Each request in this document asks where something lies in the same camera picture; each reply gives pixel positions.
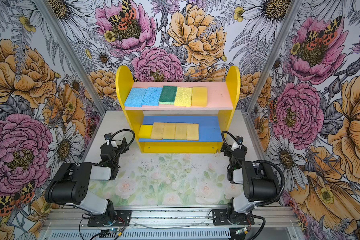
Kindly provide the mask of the bright yellow square sponge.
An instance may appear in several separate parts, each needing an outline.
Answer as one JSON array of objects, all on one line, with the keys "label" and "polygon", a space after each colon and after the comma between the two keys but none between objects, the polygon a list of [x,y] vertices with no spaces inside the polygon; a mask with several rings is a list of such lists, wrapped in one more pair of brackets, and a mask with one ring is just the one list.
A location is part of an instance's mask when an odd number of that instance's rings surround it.
[{"label": "bright yellow square sponge", "polygon": [[153,125],[141,125],[138,138],[139,139],[150,139],[153,131]]}]

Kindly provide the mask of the tan yellow sponge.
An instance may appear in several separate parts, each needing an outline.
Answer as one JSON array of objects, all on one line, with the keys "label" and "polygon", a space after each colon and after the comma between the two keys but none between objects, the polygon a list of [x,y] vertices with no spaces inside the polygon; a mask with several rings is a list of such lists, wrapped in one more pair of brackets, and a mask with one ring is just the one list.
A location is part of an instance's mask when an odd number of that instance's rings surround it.
[{"label": "tan yellow sponge", "polygon": [[199,124],[187,124],[187,141],[199,140]]},{"label": "tan yellow sponge", "polygon": [[188,124],[176,123],[175,129],[175,140],[186,140],[187,139]]},{"label": "tan yellow sponge", "polygon": [[176,123],[164,123],[163,140],[174,140]]}]

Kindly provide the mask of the light blue sponge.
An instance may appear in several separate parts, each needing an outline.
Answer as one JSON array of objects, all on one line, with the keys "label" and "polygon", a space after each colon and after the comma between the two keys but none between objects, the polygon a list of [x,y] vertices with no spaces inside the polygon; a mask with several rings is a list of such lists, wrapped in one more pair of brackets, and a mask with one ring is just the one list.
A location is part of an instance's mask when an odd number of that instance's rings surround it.
[{"label": "light blue sponge", "polygon": [[140,108],[144,96],[147,92],[145,88],[132,88],[125,102],[125,107]]}]

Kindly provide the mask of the speckled yellow sponge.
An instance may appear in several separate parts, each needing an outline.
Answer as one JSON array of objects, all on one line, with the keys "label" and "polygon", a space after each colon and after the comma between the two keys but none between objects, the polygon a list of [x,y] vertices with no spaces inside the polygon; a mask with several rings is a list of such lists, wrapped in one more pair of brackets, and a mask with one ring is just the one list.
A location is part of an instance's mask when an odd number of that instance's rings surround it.
[{"label": "speckled yellow sponge", "polygon": [[192,88],[178,87],[174,105],[178,107],[190,107],[192,105],[192,94]]}]

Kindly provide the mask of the green scouring sponge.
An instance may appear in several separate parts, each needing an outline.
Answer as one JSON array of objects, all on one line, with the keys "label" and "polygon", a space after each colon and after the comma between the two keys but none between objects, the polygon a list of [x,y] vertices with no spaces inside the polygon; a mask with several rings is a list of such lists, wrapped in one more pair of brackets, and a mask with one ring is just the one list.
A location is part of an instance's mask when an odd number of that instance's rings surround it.
[{"label": "green scouring sponge", "polygon": [[159,98],[160,105],[174,105],[178,87],[176,86],[163,86]]}]

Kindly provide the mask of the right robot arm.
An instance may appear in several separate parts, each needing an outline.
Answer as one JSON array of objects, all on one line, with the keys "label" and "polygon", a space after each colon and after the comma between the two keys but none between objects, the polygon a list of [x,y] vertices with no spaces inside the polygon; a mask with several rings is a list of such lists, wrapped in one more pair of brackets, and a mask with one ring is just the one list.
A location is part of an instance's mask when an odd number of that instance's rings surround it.
[{"label": "right robot arm", "polygon": [[229,158],[227,179],[231,184],[242,185],[243,193],[232,197],[221,221],[231,225],[252,224],[249,214],[257,207],[272,204],[280,199],[285,187],[283,171],[270,161],[246,161],[247,148],[234,143],[223,144],[221,152]]}]

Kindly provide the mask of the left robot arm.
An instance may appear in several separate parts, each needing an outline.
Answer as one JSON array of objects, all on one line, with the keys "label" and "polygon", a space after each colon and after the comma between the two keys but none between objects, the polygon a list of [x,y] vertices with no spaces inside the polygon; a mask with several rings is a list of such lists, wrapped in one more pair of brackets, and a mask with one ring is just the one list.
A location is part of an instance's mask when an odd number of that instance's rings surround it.
[{"label": "left robot arm", "polygon": [[88,212],[99,225],[111,226],[117,220],[111,200],[89,190],[90,181],[113,181],[119,172],[120,155],[129,150],[126,139],[118,145],[101,145],[101,162],[62,164],[46,189],[45,200],[61,206],[75,206]]}]

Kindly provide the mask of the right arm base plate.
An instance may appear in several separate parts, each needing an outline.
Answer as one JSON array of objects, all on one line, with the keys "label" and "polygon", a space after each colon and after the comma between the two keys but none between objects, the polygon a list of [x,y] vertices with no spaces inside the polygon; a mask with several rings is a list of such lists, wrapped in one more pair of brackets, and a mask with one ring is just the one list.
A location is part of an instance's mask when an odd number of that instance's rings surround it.
[{"label": "right arm base plate", "polygon": [[227,209],[213,209],[212,220],[214,226],[249,226],[255,223],[249,215],[236,212],[229,214]]}]

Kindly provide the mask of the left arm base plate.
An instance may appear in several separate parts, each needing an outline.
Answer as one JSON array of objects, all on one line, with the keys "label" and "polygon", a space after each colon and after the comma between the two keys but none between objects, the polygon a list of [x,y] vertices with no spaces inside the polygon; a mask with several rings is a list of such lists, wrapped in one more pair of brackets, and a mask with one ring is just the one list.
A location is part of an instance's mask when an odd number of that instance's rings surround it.
[{"label": "left arm base plate", "polygon": [[88,227],[128,227],[131,220],[131,210],[115,210],[112,219],[107,214],[90,217]]}]

